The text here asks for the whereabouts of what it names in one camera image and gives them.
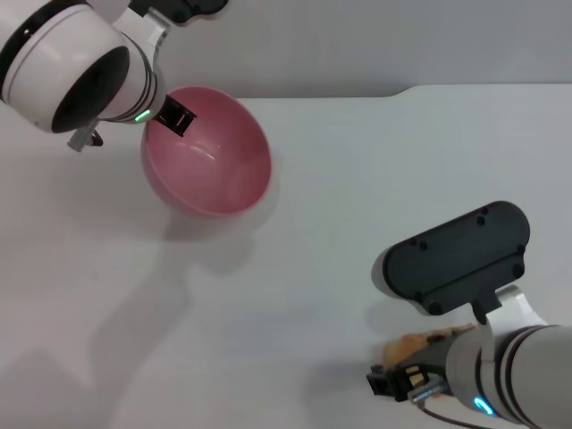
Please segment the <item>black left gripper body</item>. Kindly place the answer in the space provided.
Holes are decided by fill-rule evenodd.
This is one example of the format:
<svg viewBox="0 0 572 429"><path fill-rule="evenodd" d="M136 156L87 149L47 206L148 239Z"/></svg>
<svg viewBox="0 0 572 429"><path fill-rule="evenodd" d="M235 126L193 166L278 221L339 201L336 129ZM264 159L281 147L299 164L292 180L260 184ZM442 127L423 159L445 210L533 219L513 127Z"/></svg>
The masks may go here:
<svg viewBox="0 0 572 429"><path fill-rule="evenodd" d="M170 95L165 96L164 103L154 116L155 120L172 120L175 116L175 103Z"/></svg>

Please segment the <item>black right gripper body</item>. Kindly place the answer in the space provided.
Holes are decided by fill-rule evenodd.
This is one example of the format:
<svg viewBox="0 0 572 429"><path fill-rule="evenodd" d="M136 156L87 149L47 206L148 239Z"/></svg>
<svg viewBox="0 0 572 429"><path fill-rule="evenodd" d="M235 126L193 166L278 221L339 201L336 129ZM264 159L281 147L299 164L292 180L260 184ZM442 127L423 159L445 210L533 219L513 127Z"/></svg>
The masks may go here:
<svg viewBox="0 0 572 429"><path fill-rule="evenodd" d="M396 401L407 400L408 393L431 374L446 380L446 360L454 340L456 337L402 337L392 343Z"/></svg>

